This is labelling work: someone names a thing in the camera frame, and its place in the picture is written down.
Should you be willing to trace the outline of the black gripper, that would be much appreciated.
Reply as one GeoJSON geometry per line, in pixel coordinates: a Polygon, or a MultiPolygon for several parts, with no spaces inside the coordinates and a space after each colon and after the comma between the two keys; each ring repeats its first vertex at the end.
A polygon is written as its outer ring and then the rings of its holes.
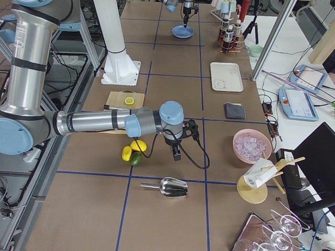
{"type": "Polygon", "coordinates": [[[164,140],[166,144],[171,146],[171,151],[173,154],[174,161],[181,160],[181,151],[179,145],[181,143],[181,139],[178,139],[176,135],[171,130],[163,130],[164,140]]]}
{"type": "Polygon", "coordinates": [[[187,27],[188,16],[191,14],[193,6],[194,6],[193,0],[183,0],[183,14],[184,14],[183,24],[185,28],[187,27]]]}

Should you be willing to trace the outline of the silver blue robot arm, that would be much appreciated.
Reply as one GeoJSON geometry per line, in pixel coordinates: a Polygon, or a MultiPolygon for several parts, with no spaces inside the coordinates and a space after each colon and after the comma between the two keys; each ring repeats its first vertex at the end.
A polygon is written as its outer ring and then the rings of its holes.
{"type": "MultiPolygon", "coordinates": [[[[174,12],[179,1],[178,0],[161,0],[161,3],[166,6],[166,9],[169,12],[174,12]]],[[[192,0],[184,0],[182,1],[182,19],[183,19],[183,25],[186,28],[189,18],[191,16],[192,11],[197,12],[197,8],[195,7],[195,4],[192,0]]]]}
{"type": "Polygon", "coordinates": [[[113,109],[66,113],[40,107],[52,34],[62,24],[81,23],[79,1],[13,1],[17,17],[7,97],[1,105],[1,153],[17,155],[58,135],[124,130],[131,138],[163,134],[170,146],[185,132],[182,106],[165,102],[159,110],[113,109]]]}

